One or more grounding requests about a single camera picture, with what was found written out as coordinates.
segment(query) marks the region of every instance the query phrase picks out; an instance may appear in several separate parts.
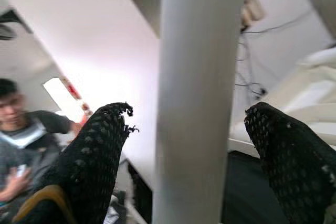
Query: person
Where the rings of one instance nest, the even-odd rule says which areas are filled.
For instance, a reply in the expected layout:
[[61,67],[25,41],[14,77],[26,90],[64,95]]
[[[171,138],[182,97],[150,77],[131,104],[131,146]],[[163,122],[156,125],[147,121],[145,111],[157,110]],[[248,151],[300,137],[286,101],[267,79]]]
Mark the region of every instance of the person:
[[36,181],[59,155],[55,133],[81,125],[48,111],[27,112],[17,84],[0,79],[0,208],[9,221],[31,195]]

